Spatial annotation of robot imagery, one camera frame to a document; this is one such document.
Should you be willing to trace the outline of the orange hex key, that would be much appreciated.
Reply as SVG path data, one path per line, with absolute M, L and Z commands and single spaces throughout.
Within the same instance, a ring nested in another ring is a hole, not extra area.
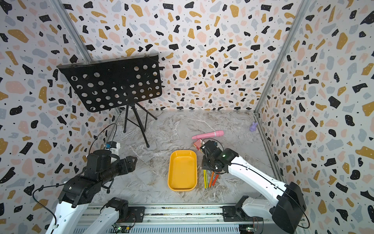
M 209 188 L 212 186 L 213 179 L 214 179 L 214 172 L 211 172 L 210 180 L 209 180 L 209 183 L 208 183 L 208 187 L 209 187 Z

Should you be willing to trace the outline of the red hex key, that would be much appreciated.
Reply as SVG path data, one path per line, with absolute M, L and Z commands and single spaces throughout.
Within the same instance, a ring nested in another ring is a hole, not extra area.
M 216 183 L 218 177 L 219 177 L 219 175 L 218 175 L 218 174 L 215 174 L 214 180 L 213 180 L 213 182 L 212 182 L 212 184 L 211 184 L 212 187 L 215 185 L 215 183 Z

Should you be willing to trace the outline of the yellow hex key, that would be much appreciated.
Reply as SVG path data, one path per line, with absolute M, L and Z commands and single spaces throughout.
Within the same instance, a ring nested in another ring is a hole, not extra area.
M 206 177 L 206 170 L 203 170 L 203 179 L 204 179 L 204 188 L 205 188 L 205 192 L 207 191 L 207 177 Z

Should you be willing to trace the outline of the yellow plastic storage box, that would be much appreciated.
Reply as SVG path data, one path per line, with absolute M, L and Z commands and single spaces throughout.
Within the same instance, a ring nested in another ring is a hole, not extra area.
M 168 187 L 175 192 L 192 191 L 198 182 L 197 155 L 192 150 L 177 150 L 170 155 Z

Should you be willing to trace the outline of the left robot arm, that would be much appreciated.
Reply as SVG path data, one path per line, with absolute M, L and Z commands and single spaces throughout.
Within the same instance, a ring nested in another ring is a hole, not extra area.
M 48 234 L 71 234 L 94 196 L 105 189 L 108 193 L 116 176 L 135 170 L 137 158 L 120 159 L 110 150 L 96 150 L 87 156 L 87 165 L 79 175 L 69 179 L 58 197 L 54 219 Z M 101 209 L 99 217 L 84 231 L 86 234 L 103 234 L 118 221 L 131 217 L 127 200 L 112 198 Z

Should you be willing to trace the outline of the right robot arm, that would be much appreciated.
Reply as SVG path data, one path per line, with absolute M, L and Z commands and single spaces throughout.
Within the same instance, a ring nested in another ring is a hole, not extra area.
M 281 230 L 293 234 L 306 215 L 306 203 L 298 184 L 286 184 L 265 174 L 249 164 L 230 148 L 221 150 L 212 138 L 202 141 L 200 151 L 204 154 L 203 169 L 216 175 L 230 174 L 246 182 L 260 192 L 266 202 L 242 196 L 234 206 L 223 208 L 227 222 L 249 221 L 255 217 L 271 219 Z

